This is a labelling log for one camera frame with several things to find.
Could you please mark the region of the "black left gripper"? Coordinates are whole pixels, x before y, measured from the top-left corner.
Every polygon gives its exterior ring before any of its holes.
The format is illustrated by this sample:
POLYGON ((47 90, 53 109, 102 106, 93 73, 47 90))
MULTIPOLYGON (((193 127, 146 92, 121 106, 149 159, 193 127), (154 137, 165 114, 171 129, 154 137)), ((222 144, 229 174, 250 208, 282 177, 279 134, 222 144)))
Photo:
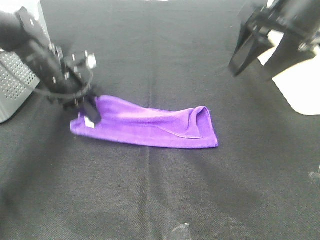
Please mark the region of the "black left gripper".
POLYGON ((60 47, 50 45, 48 49, 36 46, 23 57, 23 63, 46 87, 34 92, 68 107, 82 105, 85 116, 95 125, 101 122, 101 114, 96 106, 96 96, 92 94, 93 69, 97 67, 94 53, 85 51, 64 57, 60 47))

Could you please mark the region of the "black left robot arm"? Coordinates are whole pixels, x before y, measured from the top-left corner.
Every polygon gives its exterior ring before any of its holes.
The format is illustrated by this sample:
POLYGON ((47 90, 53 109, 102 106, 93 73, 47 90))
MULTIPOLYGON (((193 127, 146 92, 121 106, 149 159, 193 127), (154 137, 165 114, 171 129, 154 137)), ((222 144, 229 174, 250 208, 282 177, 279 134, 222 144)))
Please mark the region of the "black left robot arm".
POLYGON ((45 90, 34 88, 33 92, 59 102, 65 109, 80 109, 92 123, 100 123, 96 106, 99 95, 92 88, 97 66, 94 53, 66 58, 25 7, 14 13, 1 11, 0 47, 15 53, 44 84, 45 90))

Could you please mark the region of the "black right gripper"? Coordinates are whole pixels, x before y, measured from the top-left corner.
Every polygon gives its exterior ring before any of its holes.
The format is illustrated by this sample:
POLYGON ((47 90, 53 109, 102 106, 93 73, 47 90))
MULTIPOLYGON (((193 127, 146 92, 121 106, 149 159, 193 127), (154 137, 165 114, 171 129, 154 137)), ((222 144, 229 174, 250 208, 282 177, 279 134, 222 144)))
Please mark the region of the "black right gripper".
POLYGON ((313 59, 320 44, 320 2, 318 0, 248 0, 241 8, 240 31, 229 62, 234 77, 240 75, 261 54, 273 48, 271 30, 284 33, 273 55, 264 65, 266 79, 272 79, 299 63, 313 59))

